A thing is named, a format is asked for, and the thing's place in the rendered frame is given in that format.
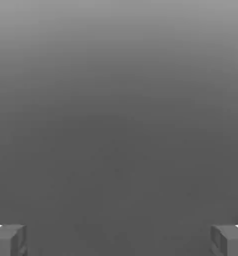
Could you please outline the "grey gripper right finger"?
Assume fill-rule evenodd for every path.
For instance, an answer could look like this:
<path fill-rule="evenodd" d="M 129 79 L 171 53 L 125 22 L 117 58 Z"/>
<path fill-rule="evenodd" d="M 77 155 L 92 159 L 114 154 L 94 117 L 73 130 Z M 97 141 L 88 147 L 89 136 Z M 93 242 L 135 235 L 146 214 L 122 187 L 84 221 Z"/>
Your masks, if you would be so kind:
<path fill-rule="evenodd" d="M 238 256 L 238 224 L 210 227 L 211 256 Z"/>

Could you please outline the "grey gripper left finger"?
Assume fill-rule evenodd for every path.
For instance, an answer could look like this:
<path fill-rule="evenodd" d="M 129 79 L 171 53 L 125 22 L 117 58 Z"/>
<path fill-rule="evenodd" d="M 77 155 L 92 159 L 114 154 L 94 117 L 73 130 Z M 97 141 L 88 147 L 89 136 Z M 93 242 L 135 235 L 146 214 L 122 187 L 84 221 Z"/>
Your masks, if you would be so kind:
<path fill-rule="evenodd" d="M 0 224 L 0 256 L 28 256 L 26 225 Z"/>

